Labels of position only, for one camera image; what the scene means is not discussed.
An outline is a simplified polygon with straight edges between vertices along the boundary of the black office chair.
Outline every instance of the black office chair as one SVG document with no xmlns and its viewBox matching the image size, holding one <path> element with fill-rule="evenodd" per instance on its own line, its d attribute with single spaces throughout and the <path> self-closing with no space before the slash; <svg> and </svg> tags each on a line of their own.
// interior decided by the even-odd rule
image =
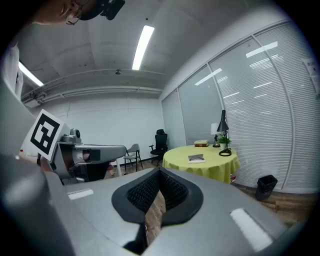
<svg viewBox="0 0 320 256">
<path fill-rule="evenodd" d="M 154 145 L 149 146 L 152 151 L 150 152 L 152 155 L 158 156 L 158 163 L 164 158 L 164 154 L 168 151 L 167 145 L 167 137 L 168 135 L 164 132 L 163 129 L 157 130 L 155 135 L 155 149 Z"/>
</svg>

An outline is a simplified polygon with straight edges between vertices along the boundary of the gray chair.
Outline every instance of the gray chair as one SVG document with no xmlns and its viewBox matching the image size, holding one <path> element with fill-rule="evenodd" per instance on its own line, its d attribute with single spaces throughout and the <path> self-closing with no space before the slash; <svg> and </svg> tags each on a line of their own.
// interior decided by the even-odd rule
<svg viewBox="0 0 320 256">
<path fill-rule="evenodd" d="M 127 163 L 126 159 L 130 161 L 131 165 L 134 166 L 131 162 L 131 160 L 135 159 L 135 171 L 138 170 L 138 156 L 140 159 L 140 164 L 141 167 L 143 168 L 142 162 L 141 162 L 141 157 L 140 157 L 140 148 L 138 144 L 133 144 L 129 149 L 126 150 L 127 155 L 124 156 L 124 169 L 127 170 Z"/>
</svg>

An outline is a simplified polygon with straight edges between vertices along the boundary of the plant pot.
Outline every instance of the plant pot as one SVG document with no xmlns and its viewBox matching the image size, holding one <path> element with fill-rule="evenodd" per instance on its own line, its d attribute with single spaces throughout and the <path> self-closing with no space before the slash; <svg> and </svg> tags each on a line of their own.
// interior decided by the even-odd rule
<svg viewBox="0 0 320 256">
<path fill-rule="evenodd" d="M 225 150 L 226 149 L 227 144 L 226 143 L 220 143 L 220 149 L 221 150 Z"/>
</svg>

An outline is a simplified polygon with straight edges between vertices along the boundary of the desk lamp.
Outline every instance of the desk lamp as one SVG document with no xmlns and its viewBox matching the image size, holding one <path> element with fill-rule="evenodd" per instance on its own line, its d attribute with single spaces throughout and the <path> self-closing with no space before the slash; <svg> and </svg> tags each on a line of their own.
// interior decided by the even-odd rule
<svg viewBox="0 0 320 256">
<path fill-rule="evenodd" d="M 218 126 L 219 126 L 219 123 L 217 123 L 217 122 L 211 124 L 211 135 L 215 135 L 214 136 L 214 143 L 213 143 L 214 148 L 220 147 L 220 145 L 218 144 L 218 134 L 219 134 L 219 132 L 217 131 Z"/>
<path fill-rule="evenodd" d="M 221 121 L 220 124 L 217 128 L 217 132 L 223 132 L 223 135 L 226 139 L 226 147 L 224 150 L 219 152 L 219 155 L 222 157 L 229 157 L 231 156 L 231 150 L 228 148 L 228 137 L 227 137 L 227 133 L 228 133 L 229 127 L 226 123 L 226 111 L 222 110 L 222 114 L 221 114 Z"/>
</svg>

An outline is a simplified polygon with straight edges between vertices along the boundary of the black lamp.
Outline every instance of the black lamp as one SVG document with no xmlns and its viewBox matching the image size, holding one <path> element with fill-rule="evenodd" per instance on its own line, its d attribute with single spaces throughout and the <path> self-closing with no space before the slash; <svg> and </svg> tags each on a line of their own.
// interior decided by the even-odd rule
<svg viewBox="0 0 320 256">
<path fill-rule="evenodd" d="M 222 157 L 229 157 L 231 156 L 231 150 L 228 148 L 228 137 L 227 137 L 227 131 L 229 130 L 229 127 L 226 123 L 226 111 L 222 110 L 221 114 L 221 121 L 218 126 L 218 129 L 216 130 L 217 132 L 223 132 L 223 135 L 226 139 L 226 146 L 225 149 L 219 152 L 219 155 Z"/>
</svg>

